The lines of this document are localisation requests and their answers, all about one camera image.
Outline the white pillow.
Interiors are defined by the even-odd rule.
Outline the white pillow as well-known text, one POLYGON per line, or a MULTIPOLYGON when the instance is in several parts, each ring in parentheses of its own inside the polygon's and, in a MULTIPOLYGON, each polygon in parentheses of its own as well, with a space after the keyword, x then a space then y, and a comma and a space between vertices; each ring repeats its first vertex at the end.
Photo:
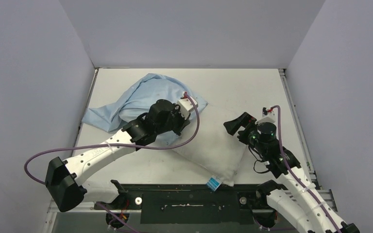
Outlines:
POLYGON ((202 166, 223 184, 233 186, 245 146, 228 134, 223 124, 237 118, 240 113, 208 104, 199 116, 197 135, 173 151, 202 166))

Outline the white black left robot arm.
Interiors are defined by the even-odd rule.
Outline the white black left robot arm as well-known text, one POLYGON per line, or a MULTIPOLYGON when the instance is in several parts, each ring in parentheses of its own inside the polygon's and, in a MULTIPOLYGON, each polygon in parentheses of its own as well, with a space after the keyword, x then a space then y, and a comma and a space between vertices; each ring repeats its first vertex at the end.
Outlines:
POLYGON ((82 202, 104 202, 121 208, 126 196, 116 181, 91 182, 89 178, 118 158, 139 149, 151 149, 157 136, 166 132, 180 135, 190 123, 198 104, 184 95, 176 103, 157 100, 148 112, 129 121, 104 142, 86 146, 86 152, 67 159, 56 157, 49 162, 44 185, 60 212, 67 212, 82 202))

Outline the light blue pillowcase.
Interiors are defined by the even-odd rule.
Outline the light blue pillowcase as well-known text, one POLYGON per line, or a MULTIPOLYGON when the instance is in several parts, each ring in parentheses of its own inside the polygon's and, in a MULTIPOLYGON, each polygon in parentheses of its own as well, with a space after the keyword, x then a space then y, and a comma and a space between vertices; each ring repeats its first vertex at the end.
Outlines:
POLYGON ((158 100, 167 100, 171 106, 184 100, 188 94, 196 103, 201 113, 208 102, 197 92, 181 81, 169 76, 149 73, 129 87, 114 103, 98 108, 88 108, 82 122, 100 130, 111 137, 107 143, 129 143, 130 136, 122 129, 138 116, 147 113, 158 100))

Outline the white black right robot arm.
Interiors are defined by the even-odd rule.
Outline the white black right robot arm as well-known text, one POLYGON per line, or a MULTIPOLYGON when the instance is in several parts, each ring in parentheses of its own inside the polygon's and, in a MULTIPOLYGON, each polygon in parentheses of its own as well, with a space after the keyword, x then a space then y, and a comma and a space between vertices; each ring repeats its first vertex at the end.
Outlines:
POLYGON ((344 221, 324 200, 301 163, 282 144, 281 109, 263 108, 257 120, 247 112, 227 121, 228 134, 256 152, 275 177, 258 186, 256 203, 280 213, 300 233, 357 233, 354 223, 344 221))

